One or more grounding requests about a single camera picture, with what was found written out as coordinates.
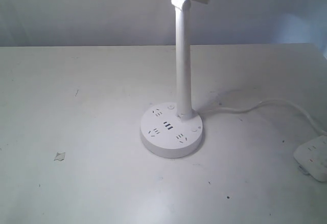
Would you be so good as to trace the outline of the white desk lamp with sockets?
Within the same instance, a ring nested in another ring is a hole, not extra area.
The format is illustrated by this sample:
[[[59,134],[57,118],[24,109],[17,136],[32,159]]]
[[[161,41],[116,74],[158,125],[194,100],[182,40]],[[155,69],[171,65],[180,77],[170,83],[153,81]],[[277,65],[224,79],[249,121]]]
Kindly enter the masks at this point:
[[[143,145],[153,154],[178,159],[199,147],[203,122],[192,108],[190,8],[191,2],[208,4],[209,0],[171,0],[175,9],[176,99],[149,108],[141,119]]]

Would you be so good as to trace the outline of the white power strip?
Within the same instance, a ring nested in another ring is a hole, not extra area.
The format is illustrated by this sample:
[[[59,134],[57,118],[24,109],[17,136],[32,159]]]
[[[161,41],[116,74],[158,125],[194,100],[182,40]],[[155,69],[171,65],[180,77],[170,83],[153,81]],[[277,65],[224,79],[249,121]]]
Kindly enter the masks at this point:
[[[298,146],[293,156],[314,179],[326,182],[326,136],[319,136]]]

